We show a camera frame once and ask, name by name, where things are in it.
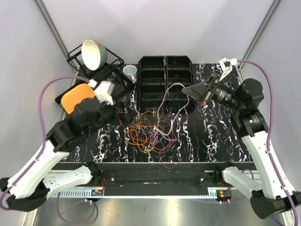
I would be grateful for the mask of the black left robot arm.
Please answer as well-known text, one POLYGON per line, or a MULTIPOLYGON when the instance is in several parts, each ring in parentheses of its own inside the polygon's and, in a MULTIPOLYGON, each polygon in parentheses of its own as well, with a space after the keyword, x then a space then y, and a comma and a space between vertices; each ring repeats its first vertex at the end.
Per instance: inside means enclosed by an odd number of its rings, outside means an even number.
POLYGON ((123 102, 108 105, 97 98, 86 98, 75 105, 71 114, 57 122, 46 134, 37 153, 13 177, 1 178, 0 189, 9 194, 3 210, 30 212, 37 209, 52 195, 79 186, 97 186, 102 182, 102 172, 93 162, 57 177, 47 173, 88 136, 107 124, 128 126, 137 116, 135 110, 123 102))

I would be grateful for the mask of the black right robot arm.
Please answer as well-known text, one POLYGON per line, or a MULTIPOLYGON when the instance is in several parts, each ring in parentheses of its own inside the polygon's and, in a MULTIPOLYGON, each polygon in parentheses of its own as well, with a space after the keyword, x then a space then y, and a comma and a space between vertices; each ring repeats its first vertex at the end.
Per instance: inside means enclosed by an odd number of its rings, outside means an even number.
POLYGON ((261 219, 300 206, 301 193, 287 180, 267 141, 269 128, 258 109, 264 99, 261 83, 246 79, 233 90, 223 86, 219 78, 213 73, 205 82, 183 88, 182 93, 203 105, 213 100, 232 109, 231 124, 251 154, 261 181, 253 181, 229 162, 215 168, 215 184, 221 187, 230 184, 238 189, 261 219))

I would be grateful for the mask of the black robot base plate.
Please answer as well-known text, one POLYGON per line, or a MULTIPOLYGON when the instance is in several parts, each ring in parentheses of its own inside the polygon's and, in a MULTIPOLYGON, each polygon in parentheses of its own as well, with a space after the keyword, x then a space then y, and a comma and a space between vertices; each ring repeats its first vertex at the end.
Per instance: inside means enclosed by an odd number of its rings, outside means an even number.
POLYGON ((146 198, 158 196, 179 196, 196 198, 212 195, 210 187, 228 187, 222 178, 226 167, 239 170, 253 169, 252 163, 98 163, 94 169, 95 179, 85 182, 86 186, 104 185, 105 196, 131 196, 146 198))

